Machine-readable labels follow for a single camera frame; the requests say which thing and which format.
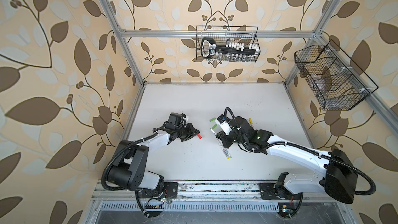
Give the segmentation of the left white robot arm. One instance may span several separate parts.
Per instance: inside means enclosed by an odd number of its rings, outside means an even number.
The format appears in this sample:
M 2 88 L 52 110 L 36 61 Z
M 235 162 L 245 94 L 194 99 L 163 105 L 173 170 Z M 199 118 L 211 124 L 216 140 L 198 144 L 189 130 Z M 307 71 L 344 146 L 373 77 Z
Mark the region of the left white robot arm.
M 182 123 L 173 128 L 165 123 L 152 132 L 152 135 L 137 141 L 123 140 L 119 143 L 101 176 L 101 185 L 105 190 L 147 189 L 162 192 L 163 176 L 146 170 L 149 154 L 175 139 L 186 142 L 200 135 L 200 131 L 191 123 Z

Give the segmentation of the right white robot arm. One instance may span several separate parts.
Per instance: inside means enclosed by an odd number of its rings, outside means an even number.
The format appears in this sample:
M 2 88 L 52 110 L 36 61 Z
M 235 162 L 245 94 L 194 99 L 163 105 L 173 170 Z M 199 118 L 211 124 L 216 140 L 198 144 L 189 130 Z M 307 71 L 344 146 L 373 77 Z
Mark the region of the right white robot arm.
M 305 193 L 327 194 L 336 201 L 351 204 L 356 195 L 369 196 L 376 192 L 374 181 L 355 168 L 341 150 L 327 152 L 292 143 L 272 132 L 254 129 L 239 116 L 220 115 L 213 122 L 221 129 L 215 136 L 224 148 L 237 144 L 248 153 L 281 157 L 310 170 L 303 174 L 282 172 L 274 185 L 260 188 L 269 196 L 290 199 Z

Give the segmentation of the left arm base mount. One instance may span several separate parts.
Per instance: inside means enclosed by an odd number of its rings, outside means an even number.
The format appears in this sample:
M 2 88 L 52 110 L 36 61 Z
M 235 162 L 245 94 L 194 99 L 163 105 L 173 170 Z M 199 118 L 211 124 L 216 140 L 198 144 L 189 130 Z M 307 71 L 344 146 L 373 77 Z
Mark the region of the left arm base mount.
M 139 210 L 147 218 L 159 216 L 166 206 L 177 197 L 179 183 L 175 181 L 160 182 L 156 189 L 140 189 L 135 191 L 135 199 Z

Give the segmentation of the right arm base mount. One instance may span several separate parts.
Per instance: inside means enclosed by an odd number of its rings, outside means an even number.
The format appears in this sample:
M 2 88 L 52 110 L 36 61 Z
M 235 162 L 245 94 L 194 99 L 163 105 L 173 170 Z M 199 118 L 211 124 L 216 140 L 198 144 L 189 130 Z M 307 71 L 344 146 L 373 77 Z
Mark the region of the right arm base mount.
M 278 215 L 283 219 L 292 219 L 300 210 L 303 193 L 292 194 L 280 183 L 259 183 L 262 200 L 288 200 L 288 203 L 279 203 Z

